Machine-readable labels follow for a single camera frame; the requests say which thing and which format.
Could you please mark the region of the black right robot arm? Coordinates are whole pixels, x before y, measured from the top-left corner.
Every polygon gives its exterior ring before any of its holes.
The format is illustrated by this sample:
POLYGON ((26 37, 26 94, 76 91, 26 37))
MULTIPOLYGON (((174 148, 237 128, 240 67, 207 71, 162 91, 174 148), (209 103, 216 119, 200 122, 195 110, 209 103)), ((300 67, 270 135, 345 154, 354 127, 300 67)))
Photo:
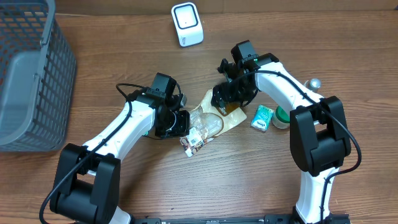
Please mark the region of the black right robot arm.
POLYGON ((271 53, 259 55, 245 40, 231 49, 234 61, 221 61, 227 81, 213 88, 211 104, 225 112, 232 103, 246 106, 259 91, 269 95, 288 116, 290 152, 301 170, 299 198, 286 223, 349 223, 328 204, 333 179, 351 152, 345 112, 335 96, 324 98, 290 75, 271 53))

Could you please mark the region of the green lid round jar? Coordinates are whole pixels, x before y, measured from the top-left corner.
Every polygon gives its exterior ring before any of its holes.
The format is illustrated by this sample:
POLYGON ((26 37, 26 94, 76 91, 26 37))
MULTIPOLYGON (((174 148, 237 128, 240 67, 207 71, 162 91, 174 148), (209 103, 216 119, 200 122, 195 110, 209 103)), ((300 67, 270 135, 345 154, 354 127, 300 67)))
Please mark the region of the green lid round jar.
POLYGON ((289 115, 278 106, 272 115, 272 124, 279 129, 287 129, 290 126, 289 115))

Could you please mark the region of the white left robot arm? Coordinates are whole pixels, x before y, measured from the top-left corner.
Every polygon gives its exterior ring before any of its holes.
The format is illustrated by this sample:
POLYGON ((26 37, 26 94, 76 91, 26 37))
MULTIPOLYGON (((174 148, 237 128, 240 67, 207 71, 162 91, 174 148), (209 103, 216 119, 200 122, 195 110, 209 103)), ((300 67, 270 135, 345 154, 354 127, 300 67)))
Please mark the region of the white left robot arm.
POLYGON ((160 139, 188 134, 186 97, 142 88, 126 95, 120 114, 95 138, 61 151, 54 185, 43 206, 75 223, 134 223, 119 207, 121 163, 135 143, 155 129, 160 139))

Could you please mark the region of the brown Pantree snack pouch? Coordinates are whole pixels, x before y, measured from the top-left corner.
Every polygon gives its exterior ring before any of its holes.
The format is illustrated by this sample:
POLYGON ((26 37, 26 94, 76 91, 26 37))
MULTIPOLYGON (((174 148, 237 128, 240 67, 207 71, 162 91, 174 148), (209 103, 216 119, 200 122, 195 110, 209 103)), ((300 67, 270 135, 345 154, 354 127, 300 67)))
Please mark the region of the brown Pantree snack pouch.
POLYGON ((200 104, 190 112, 189 134, 180 138, 188 157, 247 118, 239 103, 231 103, 226 109, 212 106, 212 96, 213 90, 208 90, 200 104))

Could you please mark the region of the small green sachet pack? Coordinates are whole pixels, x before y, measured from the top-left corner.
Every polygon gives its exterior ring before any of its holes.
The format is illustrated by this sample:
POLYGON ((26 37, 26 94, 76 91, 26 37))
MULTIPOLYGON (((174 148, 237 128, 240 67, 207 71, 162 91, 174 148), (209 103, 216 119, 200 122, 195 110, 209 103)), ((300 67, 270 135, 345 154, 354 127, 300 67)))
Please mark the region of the small green sachet pack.
POLYGON ((254 115, 254 118, 251 121, 251 127, 263 132, 267 131, 273 114, 274 110, 266 106, 259 105, 256 110, 256 114, 254 115))

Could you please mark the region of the yellow oil glass bottle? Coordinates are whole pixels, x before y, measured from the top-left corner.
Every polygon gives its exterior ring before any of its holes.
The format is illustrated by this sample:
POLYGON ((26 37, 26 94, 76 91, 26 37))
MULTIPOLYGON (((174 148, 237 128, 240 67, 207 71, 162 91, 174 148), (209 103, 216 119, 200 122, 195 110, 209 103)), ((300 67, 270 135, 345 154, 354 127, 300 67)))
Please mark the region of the yellow oil glass bottle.
POLYGON ((321 81, 320 81, 319 79, 313 78, 313 79, 311 79, 311 80, 307 80, 307 81, 304 83, 304 86, 305 86, 306 88, 308 88, 310 91, 312 91, 312 92, 314 92, 314 93, 317 93, 318 90, 321 88, 322 83, 321 83, 321 81))

